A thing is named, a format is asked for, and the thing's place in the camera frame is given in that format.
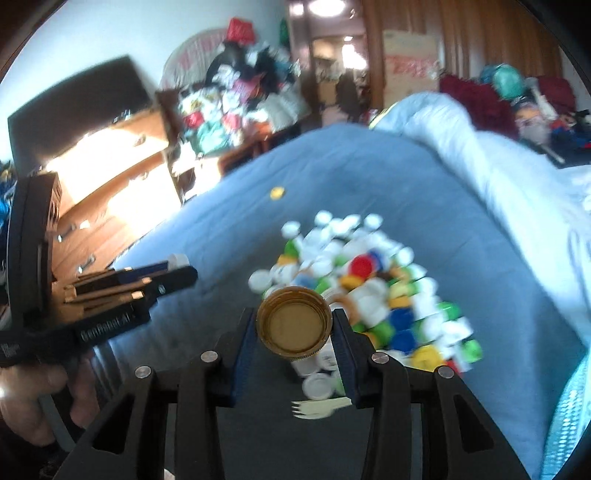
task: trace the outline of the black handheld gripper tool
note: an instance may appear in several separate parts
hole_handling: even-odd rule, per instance
[[[161,480],[168,405],[175,403],[176,478],[223,480],[216,409],[236,404],[255,345],[255,312],[246,309],[233,333],[186,367],[167,372],[138,367],[54,480]]]
[[[333,312],[332,344],[346,395],[373,408],[362,480],[528,480],[517,455],[480,402],[447,366],[407,368]],[[419,404],[422,452],[415,455],[411,405]],[[413,458],[421,458],[419,472]]]
[[[8,227],[11,321],[0,330],[0,367],[62,364],[73,378],[80,355],[150,321],[150,308],[158,298],[194,285],[197,271],[186,257],[173,255],[146,267],[53,281],[60,201],[55,173],[17,182]],[[45,396],[40,404],[59,445],[71,451],[83,430],[70,418],[69,390]]]

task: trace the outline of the ceiling light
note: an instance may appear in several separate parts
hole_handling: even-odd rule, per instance
[[[304,4],[291,4],[290,13],[293,17],[301,17],[302,15],[304,15]]]
[[[336,17],[345,10],[343,0],[313,0],[308,4],[310,11],[318,17]]]

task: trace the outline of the cardboard box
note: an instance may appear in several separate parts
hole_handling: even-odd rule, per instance
[[[384,108],[408,95],[439,90],[437,40],[398,30],[384,30]]]

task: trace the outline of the gold bottle cap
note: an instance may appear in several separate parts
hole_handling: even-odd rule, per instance
[[[277,290],[261,303],[256,316],[263,344],[290,360],[314,355],[331,330],[330,307],[319,293],[303,287]]]

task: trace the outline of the blue bottle cap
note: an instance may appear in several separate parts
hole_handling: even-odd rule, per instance
[[[400,330],[408,330],[414,322],[413,309],[400,308],[394,309],[390,312],[388,318],[390,325],[392,325],[397,332]]]
[[[406,355],[409,355],[416,347],[417,341],[410,330],[397,331],[389,346],[390,350],[399,350]]]

